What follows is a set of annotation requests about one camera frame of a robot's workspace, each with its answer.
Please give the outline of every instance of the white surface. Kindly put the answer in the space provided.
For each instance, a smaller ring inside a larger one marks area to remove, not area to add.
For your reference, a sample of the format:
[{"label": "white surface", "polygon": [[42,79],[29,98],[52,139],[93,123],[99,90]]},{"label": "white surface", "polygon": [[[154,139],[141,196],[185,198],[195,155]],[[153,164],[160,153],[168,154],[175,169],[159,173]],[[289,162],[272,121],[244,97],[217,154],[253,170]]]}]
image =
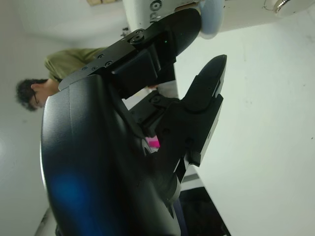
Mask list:
[{"label": "white surface", "polygon": [[275,5],[275,12],[279,17],[290,16],[309,8],[314,2],[314,0],[279,0]]},{"label": "white surface", "polygon": [[23,34],[8,0],[0,8],[0,235],[33,236],[47,207],[39,165],[41,112],[15,101],[24,78],[47,78],[44,57],[69,45]]},{"label": "white surface", "polygon": [[35,236],[56,236],[55,230],[57,223],[50,209],[47,211],[46,216],[45,225],[38,228]]},{"label": "white surface", "polygon": [[91,7],[86,0],[12,0],[28,33],[79,41],[127,26],[122,2]]},{"label": "white surface", "polygon": [[199,176],[233,236],[313,235],[315,8],[198,38],[176,63],[181,96],[220,54],[223,107]]}]

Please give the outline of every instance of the man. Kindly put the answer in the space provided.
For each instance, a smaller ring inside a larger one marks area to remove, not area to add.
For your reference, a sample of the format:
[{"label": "man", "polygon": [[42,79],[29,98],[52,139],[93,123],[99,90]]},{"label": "man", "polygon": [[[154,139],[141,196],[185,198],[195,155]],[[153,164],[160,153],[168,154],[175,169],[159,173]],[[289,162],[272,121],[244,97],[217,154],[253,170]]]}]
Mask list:
[{"label": "man", "polygon": [[[68,49],[49,55],[45,67],[49,70],[48,79],[25,79],[16,87],[17,101],[29,111],[45,105],[47,98],[59,92],[62,79],[94,60],[94,56],[105,48]],[[158,86],[159,92],[167,97],[178,97],[176,82],[171,81]]]}]

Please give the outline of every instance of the screw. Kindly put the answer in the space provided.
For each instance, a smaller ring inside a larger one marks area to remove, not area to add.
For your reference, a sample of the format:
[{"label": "screw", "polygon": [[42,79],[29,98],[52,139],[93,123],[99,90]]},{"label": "screw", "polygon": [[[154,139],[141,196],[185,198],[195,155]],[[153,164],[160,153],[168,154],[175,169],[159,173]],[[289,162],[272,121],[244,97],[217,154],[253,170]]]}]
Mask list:
[{"label": "screw", "polygon": [[160,97],[159,97],[159,96],[155,96],[155,97],[152,99],[152,102],[154,102],[154,103],[159,103],[159,102],[160,102]]},{"label": "screw", "polygon": [[130,41],[131,44],[138,44],[144,39],[144,35],[139,33],[135,37],[133,37]]},{"label": "screw", "polygon": [[109,65],[111,65],[113,62],[110,60],[107,63],[105,63],[105,66],[108,67]]}]

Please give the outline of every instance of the eyeglasses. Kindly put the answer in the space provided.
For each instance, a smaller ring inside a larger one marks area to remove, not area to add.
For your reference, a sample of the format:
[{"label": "eyeglasses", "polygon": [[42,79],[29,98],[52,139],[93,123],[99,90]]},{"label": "eyeglasses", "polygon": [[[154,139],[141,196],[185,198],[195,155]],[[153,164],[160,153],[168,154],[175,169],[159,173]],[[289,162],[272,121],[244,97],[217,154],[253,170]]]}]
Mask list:
[{"label": "eyeglasses", "polygon": [[34,99],[35,99],[35,102],[36,102],[36,105],[38,105],[39,104],[39,101],[38,101],[38,99],[36,98],[36,92],[32,89],[32,91],[33,91],[33,94],[34,94]]}]

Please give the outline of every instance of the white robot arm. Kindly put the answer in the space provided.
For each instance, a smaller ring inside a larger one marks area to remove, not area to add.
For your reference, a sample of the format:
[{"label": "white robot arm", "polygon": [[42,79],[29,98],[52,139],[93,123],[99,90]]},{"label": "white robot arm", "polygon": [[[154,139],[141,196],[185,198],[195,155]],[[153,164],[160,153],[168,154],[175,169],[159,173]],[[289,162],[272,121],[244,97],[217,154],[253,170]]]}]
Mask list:
[{"label": "white robot arm", "polygon": [[224,0],[123,0],[131,31],[146,29],[174,11],[195,8],[202,20],[200,35],[210,39],[217,35],[223,22]]}]

